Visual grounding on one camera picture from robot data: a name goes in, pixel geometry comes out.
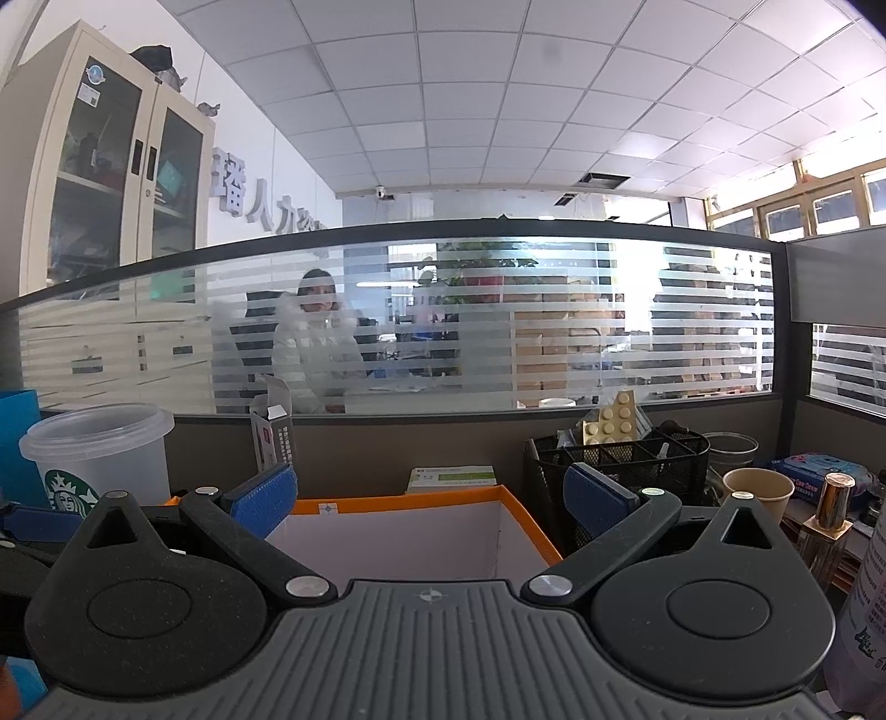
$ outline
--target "woman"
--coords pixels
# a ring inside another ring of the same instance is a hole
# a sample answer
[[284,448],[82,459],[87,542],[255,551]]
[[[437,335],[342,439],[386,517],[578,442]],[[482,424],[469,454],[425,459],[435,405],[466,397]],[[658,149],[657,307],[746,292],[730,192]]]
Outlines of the woman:
[[294,295],[277,303],[271,364],[292,392],[294,412],[344,412],[342,396],[365,380],[354,339],[357,318],[345,308],[326,270],[309,270]]

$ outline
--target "white jacket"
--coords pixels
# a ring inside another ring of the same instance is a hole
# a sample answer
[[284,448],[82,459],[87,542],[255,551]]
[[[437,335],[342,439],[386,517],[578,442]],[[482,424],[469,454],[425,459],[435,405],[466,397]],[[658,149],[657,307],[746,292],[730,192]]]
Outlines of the white jacket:
[[339,301],[339,310],[305,312],[304,298],[290,293],[277,302],[274,375],[292,392],[293,412],[325,412],[356,380],[366,380],[360,346],[354,339],[357,318]]

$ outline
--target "frosted stripe film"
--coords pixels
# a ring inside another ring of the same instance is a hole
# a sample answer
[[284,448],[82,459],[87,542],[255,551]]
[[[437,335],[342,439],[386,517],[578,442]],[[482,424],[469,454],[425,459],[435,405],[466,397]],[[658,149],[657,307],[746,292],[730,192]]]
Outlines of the frosted stripe film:
[[[310,270],[332,281],[304,282]],[[616,387],[641,402],[759,393],[773,374],[768,254],[634,239],[304,249],[97,287],[18,320],[23,384],[46,409],[243,414],[272,372],[298,411],[374,415]]]
[[886,417],[886,329],[815,325],[810,394]]

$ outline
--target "metal rivet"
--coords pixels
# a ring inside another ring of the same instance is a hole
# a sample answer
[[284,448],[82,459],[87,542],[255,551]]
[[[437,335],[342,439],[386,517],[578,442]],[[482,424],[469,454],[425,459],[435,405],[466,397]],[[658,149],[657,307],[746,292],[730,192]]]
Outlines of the metal rivet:
[[330,584],[316,575],[300,575],[286,584],[286,591],[294,598],[321,598],[330,591]]
[[572,592],[572,580],[562,575],[536,575],[529,581],[529,589],[545,598],[561,598]]

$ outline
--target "cabinet handle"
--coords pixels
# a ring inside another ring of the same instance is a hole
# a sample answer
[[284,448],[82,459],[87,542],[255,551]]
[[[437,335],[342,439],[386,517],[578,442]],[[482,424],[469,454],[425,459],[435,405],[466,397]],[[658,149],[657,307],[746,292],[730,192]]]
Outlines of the cabinet handle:
[[154,179],[154,166],[157,164],[157,148],[152,147],[148,153],[148,179]]
[[132,167],[130,171],[133,175],[141,175],[142,174],[142,150],[144,149],[144,143],[141,140],[136,140],[136,149],[132,151]]

